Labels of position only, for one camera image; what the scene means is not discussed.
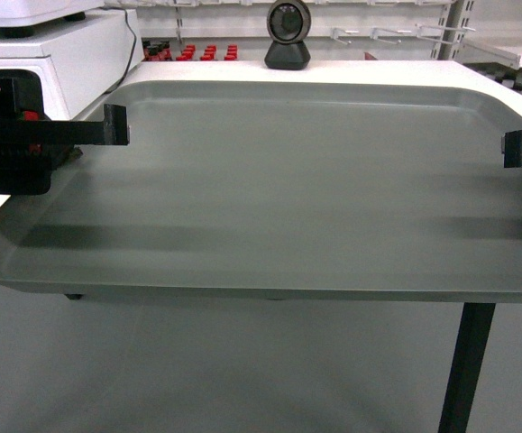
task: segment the white machine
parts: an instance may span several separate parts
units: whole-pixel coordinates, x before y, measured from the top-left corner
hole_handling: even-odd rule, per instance
[[[0,0],[0,27],[45,23],[102,5],[103,0]]]
[[[130,28],[122,10],[93,10],[77,23],[43,24],[30,38],[0,35],[0,69],[38,74],[47,116],[71,119],[123,76],[129,60],[129,69],[142,60],[136,11],[127,13]]]

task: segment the white shelf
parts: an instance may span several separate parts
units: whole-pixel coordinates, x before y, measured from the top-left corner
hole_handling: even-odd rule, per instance
[[[521,69],[522,37],[465,38],[457,60],[461,63],[495,62],[512,69]]]

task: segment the red object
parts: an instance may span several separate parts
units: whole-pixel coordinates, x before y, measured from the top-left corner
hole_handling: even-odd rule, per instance
[[[40,117],[38,116],[38,113],[35,111],[24,111],[24,120],[38,120]]]
[[[39,120],[40,116],[35,111],[24,111],[23,112],[24,120],[33,121]],[[37,155],[42,153],[42,145],[41,144],[29,144],[28,145],[28,153],[35,153]]]

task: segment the camera lens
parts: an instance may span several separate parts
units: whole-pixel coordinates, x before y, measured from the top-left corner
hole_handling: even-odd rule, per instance
[[[294,5],[281,5],[270,17],[270,29],[282,41],[292,41],[303,27],[303,17]]]
[[[270,37],[282,44],[305,39],[311,26],[311,14],[302,0],[277,0],[269,10],[267,27]]]

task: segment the gray floor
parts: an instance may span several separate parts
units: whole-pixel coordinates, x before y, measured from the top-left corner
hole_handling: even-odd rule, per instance
[[[0,287],[0,432],[434,432],[460,313]],[[522,431],[522,306],[491,332],[470,431]]]

